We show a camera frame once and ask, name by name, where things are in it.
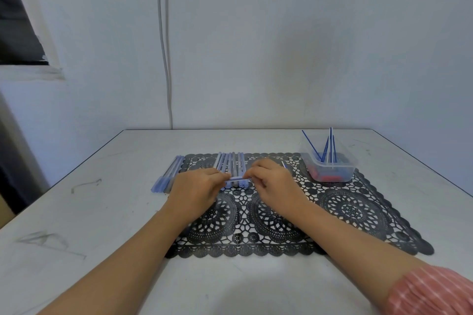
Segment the white table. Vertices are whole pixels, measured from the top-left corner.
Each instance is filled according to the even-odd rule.
[[[365,177],[433,245],[434,255],[418,257],[473,279],[473,199],[374,131],[336,134]],[[166,200],[150,189],[176,154],[297,152],[299,137],[300,130],[121,132],[0,230],[0,312],[36,314],[130,238]],[[22,238],[35,232],[58,235],[43,246],[41,239]],[[317,254],[176,257],[164,262],[141,310],[373,313],[358,289]]]

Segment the black lace placemat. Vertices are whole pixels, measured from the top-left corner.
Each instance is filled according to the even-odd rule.
[[[217,154],[189,154],[180,172],[212,167]],[[246,153],[247,168],[264,157],[284,160],[307,197],[338,218],[409,254],[433,254],[433,247],[411,228],[391,203],[376,191],[358,169],[347,183],[321,183],[312,179],[299,153]],[[203,216],[189,225],[175,240],[166,258],[179,255],[263,256],[271,254],[325,254],[299,228],[279,216],[260,199],[250,181],[248,188],[221,191]]]

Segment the dark window opening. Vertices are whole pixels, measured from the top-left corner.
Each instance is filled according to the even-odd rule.
[[[21,0],[0,0],[0,64],[48,65]]]

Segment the sleeve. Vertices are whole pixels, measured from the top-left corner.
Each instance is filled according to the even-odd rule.
[[[473,283],[453,270],[414,269],[389,290],[386,315],[473,315]]]

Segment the plastic container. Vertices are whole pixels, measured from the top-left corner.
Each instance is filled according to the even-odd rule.
[[[334,139],[337,162],[328,163],[320,160],[304,133],[301,132],[300,134],[300,155],[304,160],[307,171],[314,180],[318,182],[349,182],[352,179],[358,161],[336,137]],[[328,131],[305,131],[305,134],[322,157]]]

